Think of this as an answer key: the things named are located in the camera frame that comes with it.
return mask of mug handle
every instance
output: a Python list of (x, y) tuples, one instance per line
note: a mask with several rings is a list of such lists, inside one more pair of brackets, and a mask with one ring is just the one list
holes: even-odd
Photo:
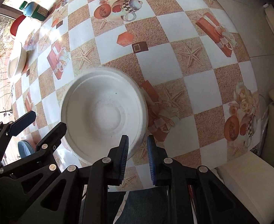
[[(129, 14), (133, 14), (133, 16), (134, 16), (134, 17), (133, 17), (132, 19), (130, 19), (130, 20), (125, 18), (125, 17), (128, 16)], [(126, 21), (126, 22), (132, 22), (133, 20), (136, 19), (136, 17), (137, 17), (137, 16), (136, 16), (136, 13), (135, 13), (135, 12), (127, 13), (127, 14), (121, 16), (121, 18), (122, 18), (124, 21)]]

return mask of green bottle cap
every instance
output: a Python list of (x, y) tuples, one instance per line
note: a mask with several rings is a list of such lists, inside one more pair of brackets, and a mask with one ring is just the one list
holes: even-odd
[(23, 3), (21, 4), (21, 6), (19, 7), (19, 9), (24, 10), (25, 6), (28, 4), (28, 2), (23, 1)]

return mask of checkered tablecloth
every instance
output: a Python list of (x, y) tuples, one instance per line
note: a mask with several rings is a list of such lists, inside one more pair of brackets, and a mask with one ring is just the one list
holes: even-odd
[[(29, 110), (37, 113), (36, 122), (18, 139), (38, 143), (59, 122), (68, 85), (88, 68), (110, 66), (141, 87), (148, 105), (147, 134), (183, 165), (214, 168), (260, 141), (259, 97), (250, 58), (217, 0), (40, 4), (47, 9), (54, 4), (51, 15), (42, 23), (26, 18), (16, 36), (28, 56), (13, 84), (14, 117)], [(55, 158), (61, 170), (70, 164), (86, 166), (64, 140)], [(150, 187), (144, 141), (128, 160), (122, 185), (110, 189)]]

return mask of beige chair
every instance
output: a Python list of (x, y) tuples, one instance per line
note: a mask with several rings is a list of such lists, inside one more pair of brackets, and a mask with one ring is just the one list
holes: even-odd
[(247, 152), (217, 167), (227, 188), (242, 202), (260, 224), (274, 223), (274, 168)]

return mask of floor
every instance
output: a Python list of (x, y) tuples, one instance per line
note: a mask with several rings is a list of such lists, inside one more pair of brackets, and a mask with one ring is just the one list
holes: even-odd
[(233, 21), (248, 50), (259, 93), (270, 102), (274, 88), (274, 34), (265, 17), (268, 0), (217, 0)]

